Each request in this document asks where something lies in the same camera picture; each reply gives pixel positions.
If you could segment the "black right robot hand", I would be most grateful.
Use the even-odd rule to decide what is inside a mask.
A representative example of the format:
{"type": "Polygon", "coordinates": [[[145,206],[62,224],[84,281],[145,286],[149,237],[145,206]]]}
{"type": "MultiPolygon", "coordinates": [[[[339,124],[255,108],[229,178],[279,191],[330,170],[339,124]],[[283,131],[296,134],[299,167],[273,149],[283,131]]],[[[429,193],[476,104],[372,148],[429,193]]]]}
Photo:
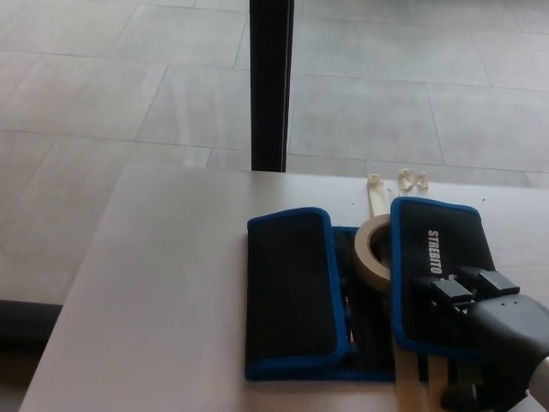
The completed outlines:
{"type": "Polygon", "coordinates": [[[467,335],[486,369],[481,382],[442,395],[448,411],[510,411],[526,397],[548,406],[548,309],[496,270],[462,266],[448,279],[423,277],[416,293],[467,335]]]}

